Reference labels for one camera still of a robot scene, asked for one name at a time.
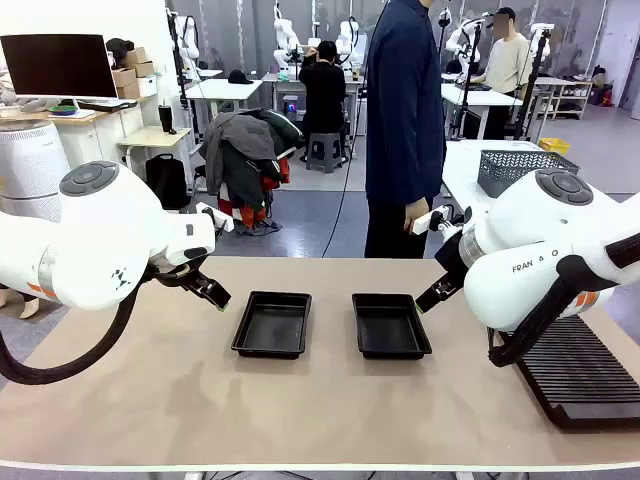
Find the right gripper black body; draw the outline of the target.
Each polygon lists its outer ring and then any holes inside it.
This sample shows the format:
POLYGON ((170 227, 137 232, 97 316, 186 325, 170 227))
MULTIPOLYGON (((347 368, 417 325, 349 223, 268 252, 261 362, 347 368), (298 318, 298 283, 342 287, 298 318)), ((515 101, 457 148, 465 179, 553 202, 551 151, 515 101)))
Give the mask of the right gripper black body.
POLYGON ((435 254, 435 259, 444 269, 445 274, 438 280, 440 286, 462 286, 469 270, 460 247, 464 234, 461 227, 439 227, 443 245, 435 254))

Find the navy-coated person's hand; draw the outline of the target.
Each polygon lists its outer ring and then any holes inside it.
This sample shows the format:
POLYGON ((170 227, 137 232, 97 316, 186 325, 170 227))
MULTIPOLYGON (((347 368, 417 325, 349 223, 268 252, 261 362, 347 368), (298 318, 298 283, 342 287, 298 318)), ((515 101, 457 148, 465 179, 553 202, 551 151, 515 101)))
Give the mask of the navy-coated person's hand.
POLYGON ((431 211, 431 207, 426 198, 421 198, 411 204, 405 206, 404 230, 407 233, 413 232, 413 225, 416 220, 431 211))

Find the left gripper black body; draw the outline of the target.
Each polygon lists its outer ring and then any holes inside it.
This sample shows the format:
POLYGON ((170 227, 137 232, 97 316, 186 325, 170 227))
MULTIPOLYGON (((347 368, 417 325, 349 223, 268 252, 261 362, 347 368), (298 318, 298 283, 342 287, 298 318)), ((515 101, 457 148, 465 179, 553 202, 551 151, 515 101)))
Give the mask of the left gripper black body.
POLYGON ((166 287, 182 287, 185 290, 205 290, 206 279, 201 274, 200 267, 206 257, 188 260, 186 263, 172 267, 161 268, 158 265, 147 265, 147 277, 156 279, 166 287))

